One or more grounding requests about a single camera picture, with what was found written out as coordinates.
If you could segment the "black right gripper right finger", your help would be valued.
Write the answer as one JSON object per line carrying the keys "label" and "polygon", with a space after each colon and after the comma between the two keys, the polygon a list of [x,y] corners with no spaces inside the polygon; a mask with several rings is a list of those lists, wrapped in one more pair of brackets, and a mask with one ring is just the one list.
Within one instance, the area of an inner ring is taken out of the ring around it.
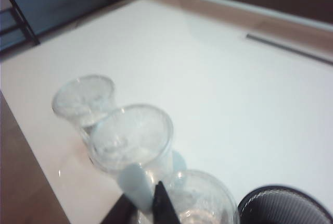
{"label": "black right gripper right finger", "polygon": [[152,213],[153,223],[180,223],[162,181],[159,181],[155,186]]}

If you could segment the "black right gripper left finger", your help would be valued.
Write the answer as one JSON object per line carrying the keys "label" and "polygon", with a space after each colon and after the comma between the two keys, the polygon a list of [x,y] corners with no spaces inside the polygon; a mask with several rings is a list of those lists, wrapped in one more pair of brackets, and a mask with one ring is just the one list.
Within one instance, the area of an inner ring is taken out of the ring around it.
{"label": "black right gripper left finger", "polygon": [[130,224],[135,223],[137,220],[137,208],[127,198],[125,194],[122,194],[112,209],[107,213],[103,219],[103,224]]}

